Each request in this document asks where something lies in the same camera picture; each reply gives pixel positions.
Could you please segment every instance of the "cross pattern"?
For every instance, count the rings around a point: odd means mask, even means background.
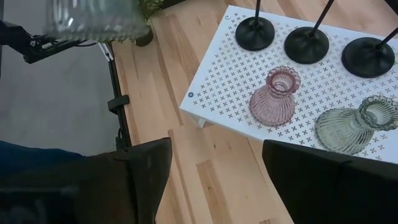
[[[213,38],[183,104],[189,110],[203,113],[202,117],[214,116],[224,126],[236,125],[237,129],[253,132],[264,139],[301,144],[323,149],[315,138],[315,121],[326,110],[333,108],[358,108],[368,96],[383,94],[398,96],[398,69],[394,66],[387,74],[375,79],[363,79],[350,74],[341,64],[341,52],[352,40],[368,36],[349,30],[321,26],[329,38],[330,49],[322,61],[312,65],[300,65],[289,59],[284,52],[287,35],[308,22],[272,14],[261,14],[272,22],[275,39],[266,49],[249,52],[235,41],[236,26],[252,16],[252,10],[230,6]],[[270,128],[256,121],[250,111],[252,94],[266,83],[269,70],[278,66],[293,68],[301,77],[300,89],[294,94],[295,113],[289,123]],[[375,133],[370,145],[358,156],[388,160],[386,141],[396,131]]]

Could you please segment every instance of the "vase neck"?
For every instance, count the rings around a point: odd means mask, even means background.
[[[270,94],[271,97],[277,98],[277,99],[287,98],[291,95],[291,94],[286,94],[283,91],[276,90],[272,86],[268,87],[268,93]]]
[[[369,123],[363,119],[363,116],[361,115],[361,113],[359,111],[357,113],[355,113],[355,115],[353,116],[352,125],[355,128],[358,128],[363,131],[377,131],[376,128],[373,128],[372,126],[370,126]]]

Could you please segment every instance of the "glass vase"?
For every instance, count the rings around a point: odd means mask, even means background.
[[[150,27],[138,0],[47,0],[44,33],[60,39],[126,40]]]
[[[398,103],[385,96],[366,98],[359,109],[341,108],[322,113],[315,135],[327,150],[353,155],[361,152],[375,131],[398,127]]]
[[[300,87],[298,73],[289,67],[276,67],[266,84],[256,90],[249,103],[251,114],[260,123],[276,127],[287,123],[294,114],[294,97]]]

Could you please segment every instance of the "pink glass vase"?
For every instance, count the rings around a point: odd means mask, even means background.
[[[287,123],[294,114],[294,97],[300,87],[300,77],[293,69],[276,67],[268,73],[266,84],[254,92],[250,99],[250,112],[266,126]]]

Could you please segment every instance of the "candle holder base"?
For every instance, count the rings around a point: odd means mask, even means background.
[[[270,21],[259,17],[255,25],[254,17],[243,20],[236,28],[235,39],[239,46],[245,50],[262,50],[272,43],[275,29]]]
[[[300,64],[312,64],[328,53],[328,37],[318,29],[310,36],[312,30],[313,27],[300,27],[287,36],[285,52],[290,59]]]
[[[376,48],[381,40],[363,37],[350,42],[341,54],[344,67],[362,78],[376,78],[387,73],[394,66],[396,57],[388,44]]]

